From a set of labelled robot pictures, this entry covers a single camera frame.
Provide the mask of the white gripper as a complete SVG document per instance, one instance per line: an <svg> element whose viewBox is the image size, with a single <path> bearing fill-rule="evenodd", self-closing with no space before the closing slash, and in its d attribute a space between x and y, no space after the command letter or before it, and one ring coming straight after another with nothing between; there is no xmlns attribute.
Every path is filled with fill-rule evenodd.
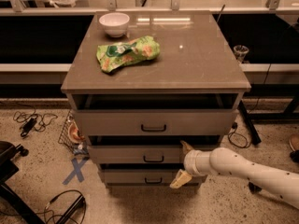
<svg viewBox="0 0 299 224"><path fill-rule="evenodd" d="M210 151L193 150L186 141L181 140L185 170L179 169L170 184L171 189L179 189L192 180L192 176L214 175L215 170L210 164Z"/></svg>

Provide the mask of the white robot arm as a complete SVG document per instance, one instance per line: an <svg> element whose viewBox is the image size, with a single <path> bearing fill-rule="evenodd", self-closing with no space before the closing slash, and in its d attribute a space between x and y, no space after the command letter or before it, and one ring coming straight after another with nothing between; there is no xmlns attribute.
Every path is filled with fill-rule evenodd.
<svg viewBox="0 0 299 224"><path fill-rule="evenodd" d="M193 177L225 175L248 180L252 186L265 189L285 203L299 208L299 174L249 161L226 147L201 151L185 141L181 144L183 169L178 170L170 184L171 189L179 189Z"/></svg>

